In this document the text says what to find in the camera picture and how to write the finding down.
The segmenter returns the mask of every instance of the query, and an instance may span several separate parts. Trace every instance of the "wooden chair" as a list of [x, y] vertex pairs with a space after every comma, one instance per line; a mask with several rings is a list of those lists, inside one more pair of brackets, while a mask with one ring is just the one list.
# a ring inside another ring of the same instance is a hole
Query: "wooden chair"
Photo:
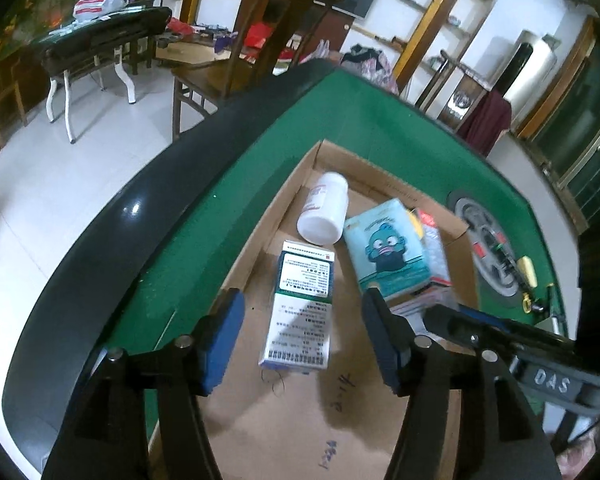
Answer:
[[[327, 15], [333, 4], [341, 0], [289, 0], [289, 5], [281, 19], [265, 42], [254, 64], [240, 58], [247, 31], [251, 27], [263, 0], [256, 0], [242, 29], [235, 39], [229, 59], [215, 60], [193, 66], [183, 66], [171, 70], [174, 76], [173, 85], [173, 140], [180, 135], [180, 111], [182, 103], [195, 108], [203, 116], [210, 114], [205, 110], [205, 100], [216, 107], [234, 92], [246, 90], [257, 84], [264, 76], [270, 75], [278, 61], [280, 52], [284, 49], [291, 37], [301, 26], [302, 18], [314, 2], [324, 4], [320, 17], [311, 26], [310, 30], [302, 37], [290, 66], [298, 64], [300, 53], [307, 41], [315, 33], [322, 19]], [[193, 93], [199, 94], [201, 104], [193, 100]]]

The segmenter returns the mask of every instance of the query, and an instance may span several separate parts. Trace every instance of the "yellow object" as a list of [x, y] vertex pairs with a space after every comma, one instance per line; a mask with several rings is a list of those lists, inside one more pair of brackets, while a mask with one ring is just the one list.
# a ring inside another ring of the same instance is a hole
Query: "yellow object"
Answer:
[[410, 209], [407, 209], [407, 213], [409, 214], [409, 220], [411, 220], [411, 223], [413, 224], [413, 228], [415, 229], [418, 238], [422, 240], [424, 238], [424, 229], [422, 228], [420, 219]]
[[531, 298], [528, 292], [522, 293], [522, 310], [525, 311], [525, 314], [531, 314]]
[[526, 282], [531, 288], [538, 286], [538, 279], [536, 278], [536, 270], [534, 269], [534, 263], [528, 256], [522, 256], [518, 260], [518, 268], [522, 275], [526, 278]]

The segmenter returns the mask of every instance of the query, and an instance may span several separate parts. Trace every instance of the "hanging clothes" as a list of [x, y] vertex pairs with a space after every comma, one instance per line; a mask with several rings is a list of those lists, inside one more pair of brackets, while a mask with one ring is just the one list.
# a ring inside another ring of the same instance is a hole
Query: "hanging clothes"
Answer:
[[487, 156], [502, 130], [511, 127], [511, 104], [491, 90], [460, 125], [456, 134], [481, 155]]

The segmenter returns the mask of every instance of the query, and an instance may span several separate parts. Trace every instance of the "cardboard box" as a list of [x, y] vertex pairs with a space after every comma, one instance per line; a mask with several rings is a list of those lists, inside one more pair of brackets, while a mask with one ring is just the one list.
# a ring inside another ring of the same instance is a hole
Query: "cardboard box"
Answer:
[[[395, 397], [382, 377], [360, 314], [361, 296], [344, 241], [336, 253], [329, 366], [303, 375], [258, 366], [271, 314], [271, 293], [285, 240], [296, 229], [309, 189], [325, 171], [349, 181], [347, 216], [390, 198], [436, 219], [458, 301], [477, 308], [467, 225], [430, 197], [347, 150], [324, 140], [292, 171], [264, 212], [224, 280], [244, 291], [246, 314], [222, 384], [200, 398], [206, 431], [225, 480], [384, 478], [408, 400]], [[451, 478], [460, 398], [450, 396], [439, 478]], [[159, 432], [150, 459], [165, 478]]]

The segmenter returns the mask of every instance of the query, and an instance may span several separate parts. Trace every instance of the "blue gripper pad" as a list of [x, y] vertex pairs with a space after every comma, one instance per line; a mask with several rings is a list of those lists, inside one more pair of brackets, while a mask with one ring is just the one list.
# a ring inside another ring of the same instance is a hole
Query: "blue gripper pad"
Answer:
[[411, 359], [410, 342], [415, 338], [409, 322], [392, 314], [377, 288], [362, 297], [362, 321], [376, 354], [384, 384], [394, 394], [400, 390], [398, 371]]
[[230, 288], [213, 314], [200, 319], [193, 330], [200, 370], [200, 394], [208, 396], [222, 382], [244, 320], [244, 295]]

